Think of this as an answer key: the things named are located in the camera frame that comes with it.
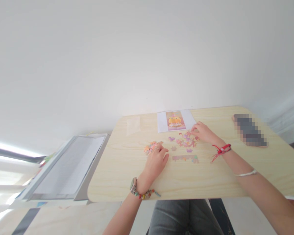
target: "hand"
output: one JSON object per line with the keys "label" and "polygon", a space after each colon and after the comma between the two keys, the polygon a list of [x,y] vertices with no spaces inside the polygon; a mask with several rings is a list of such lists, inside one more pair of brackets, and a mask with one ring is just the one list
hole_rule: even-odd
{"label": "hand", "polygon": [[154,149],[147,158],[145,168],[137,179],[137,191],[139,194],[146,193],[155,179],[160,175],[169,159],[168,149],[161,144],[157,144],[158,149]]}
{"label": "hand", "polygon": [[226,143],[216,134],[212,132],[205,124],[202,122],[197,122],[191,130],[191,134],[198,136],[199,139],[211,143],[212,145],[216,145],[218,147],[223,147]]}

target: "right hand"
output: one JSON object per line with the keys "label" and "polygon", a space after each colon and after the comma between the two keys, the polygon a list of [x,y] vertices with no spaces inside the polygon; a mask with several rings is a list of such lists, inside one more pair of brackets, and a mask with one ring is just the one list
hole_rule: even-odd
{"label": "right hand", "polygon": [[211,143],[212,145],[216,145],[220,148],[226,145],[226,143],[219,136],[213,133],[212,130],[210,130],[209,127],[202,122],[197,122],[192,127],[191,134],[199,137],[200,140]]}

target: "wrist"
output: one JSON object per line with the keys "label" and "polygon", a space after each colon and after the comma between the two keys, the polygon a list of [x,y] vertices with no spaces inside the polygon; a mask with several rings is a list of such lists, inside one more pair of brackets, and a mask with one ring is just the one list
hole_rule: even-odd
{"label": "wrist", "polygon": [[214,141],[214,143],[212,145],[216,145],[219,148],[222,148],[223,146],[226,145],[226,142],[224,140],[222,140],[221,138],[218,138],[216,141]]}
{"label": "wrist", "polygon": [[146,174],[145,172],[142,172],[137,179],[137,186],[136,186],[137,192],[139,194],[146,193],[150,189],[152,184],[153,182],[148,176],[148,174]]}

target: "red string bracelet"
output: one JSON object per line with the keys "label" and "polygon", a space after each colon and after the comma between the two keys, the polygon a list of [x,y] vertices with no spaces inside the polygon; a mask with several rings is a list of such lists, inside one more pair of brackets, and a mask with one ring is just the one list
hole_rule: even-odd
{"label": "red string bracelet", "polygon": [[214,147],[216,147],[218,149],[218,153],[216,155],[213,155],[213,160],[211,161],[211,163],[216,160],[216,158],[222,154],[225,154],[226,152],[231,150],[231,145],[227,144],[225,146],[223,146],[222,148],[218,148],[218,146],[213,145]]}

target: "left hand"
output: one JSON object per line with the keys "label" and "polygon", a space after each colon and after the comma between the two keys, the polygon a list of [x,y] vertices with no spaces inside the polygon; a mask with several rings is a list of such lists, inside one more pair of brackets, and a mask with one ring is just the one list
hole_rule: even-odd
{"label": "left hand", "polygon": [[157,144],[158,149],[154,149],[147,158],[145,168],[137,179],[137,191],[139,194],[146,193],[155,179],[160,175],[169,159],[168,149],[161,144]]}

